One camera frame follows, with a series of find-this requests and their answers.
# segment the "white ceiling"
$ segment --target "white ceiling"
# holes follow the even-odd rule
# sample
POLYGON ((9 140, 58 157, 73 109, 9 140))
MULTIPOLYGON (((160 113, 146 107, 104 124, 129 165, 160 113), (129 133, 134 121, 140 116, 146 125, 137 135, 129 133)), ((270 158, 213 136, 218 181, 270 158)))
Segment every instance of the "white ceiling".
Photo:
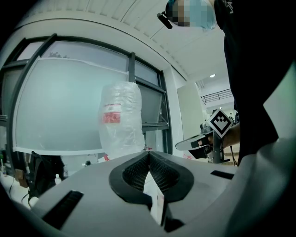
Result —
POLYGON ((164 11, 167 1, 42 0, 25 18, 63 11, 95 14, 97 22, 118 28, 143 41, 186 79, 198 81, 211 74, 216 74, 217 78, 227 76, 223 31, 219 28, 203 31, 201 28, 177 26, 167 29, 156 16, 164 11))

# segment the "black shirt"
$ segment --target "black shirt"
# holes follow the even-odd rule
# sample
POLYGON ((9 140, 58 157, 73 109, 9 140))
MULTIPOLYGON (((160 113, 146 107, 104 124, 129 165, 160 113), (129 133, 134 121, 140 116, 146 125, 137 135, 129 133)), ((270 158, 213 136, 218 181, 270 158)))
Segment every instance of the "black shirt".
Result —
POLYGON ((278 138, 263 103, 295 56, 293 10, 288 0, 215 0, 216 20, 225 33, 230 88, 240 117, 238 164, 278 138))

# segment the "desk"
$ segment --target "desk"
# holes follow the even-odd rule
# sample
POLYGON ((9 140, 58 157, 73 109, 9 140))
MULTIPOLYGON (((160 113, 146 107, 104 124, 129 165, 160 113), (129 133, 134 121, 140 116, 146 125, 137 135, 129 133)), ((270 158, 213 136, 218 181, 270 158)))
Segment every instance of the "desk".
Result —
MULTIPOLYGON (((13 177, 11 176, 4 176, 3 173, 0 171, 0 183, 2 184, 2 186, 4 187, 7 195, 14 201, 20 203, 20 204, 23 204, 23 206, 27 207, 28 209, 30 209, 30 206, 28 205, 28 198, 29 198, 29 195, 27 195, 24 199, 23 199, 23 203, 22 203, 22 198, 28 193, 28 189, 27 188, 24 188, 22 186, 19 185, 19 182, 16 181, 14 179, 14 182, 13 182, 13 177), (10 191, 10 194, 11 196, 9 195, 9 188, 11 186, 13 182, 13 185, 11 187, 11 191, 10 191)), ((31 200, 30 200, 30 205, 31 206, 34 206, 36 204, 36 202, 38 201, 38 198, 36 197, 33 197, 31 200)))

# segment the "transparent plastic bag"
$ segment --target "transparent plastic bag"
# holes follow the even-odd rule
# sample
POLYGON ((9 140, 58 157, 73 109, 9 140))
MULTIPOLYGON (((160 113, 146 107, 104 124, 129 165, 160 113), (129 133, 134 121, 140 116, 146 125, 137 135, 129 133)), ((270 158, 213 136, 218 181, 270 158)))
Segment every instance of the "transparent plastic bag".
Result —
POLYGON ((144 149, 141 108, 141 91, 135 83, 118 82, 103 88, 99 135, 109 159, 144 149))

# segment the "window frame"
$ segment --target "window frame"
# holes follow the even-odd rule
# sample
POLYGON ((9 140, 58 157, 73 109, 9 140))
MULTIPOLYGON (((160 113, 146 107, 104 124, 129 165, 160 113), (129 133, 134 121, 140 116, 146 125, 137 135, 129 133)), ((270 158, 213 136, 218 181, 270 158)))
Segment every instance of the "window frame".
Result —
POLYGON ((0 116, 0 126, 6 127, 6 139, 7 139, 6 152, 10 159, 13 173, 15 168, 25 170, 25 162, 24 162, 24 159, 22 159, 23 154, 21 154, 21 152, 13 151, 13 139, 12 139, 13 116, 14 116, 15 106, 17 104, 17 98, 21 90, 22 84, 25 80, 25 77, 29 72, 33 63, 36 61, 38 57, 42 57, 42 55, 46 52, 46 50, 56 41, 88 43, 88 44, 96 45, 96 46, 99 46, 108 50, 112 50, 116 53, 127 56, 129 58, 128 59, 129 61, 128 62, 128 81, 137 83, 139 85, 145 86, 149 89, 162 93, 165 104, 166 104, 166 117, 168 120, 167 123, 143 123, 142 131, 146 132, 146 131, 162 130, 163 150, 168 154, 173 154, 171 119, 170 119, 169 104, 167 99, 167 88, 166 88, 163 71, 159 71, 150 63, 137 57, 134 52, 125 51, 117 46, 100 42, 97 40, 89 39, 89 38, 84 38, 84 37, 58 36, 57 34, 52 34, 51 36, 47 36, 47 37, 35 37, 35 38, 29 38, 29 39, 23 38, 21 42, 16 46, 16 48, 11 52, 6 62, 4 63, 3 67, 0 69, 0 76, 1 76, 0 78, 3 78, 3 74, 7 70, 20 69, 20 68, 23 69, 12 94, 10 112, 8 113, 6 118, 4 116, 0 116), (17 58, 19 57, 19 55, 30 43, 40 42, 40 41, 43 41, 43 44, 37 49, 37 51, 32 55, 30 59, 17 61, 17 58), (141 77, 135 76, 136 61, 140 62, 144 66, 148 67, 149 69, 157 73, 159 86, 151 82, 148 82, 141 77))

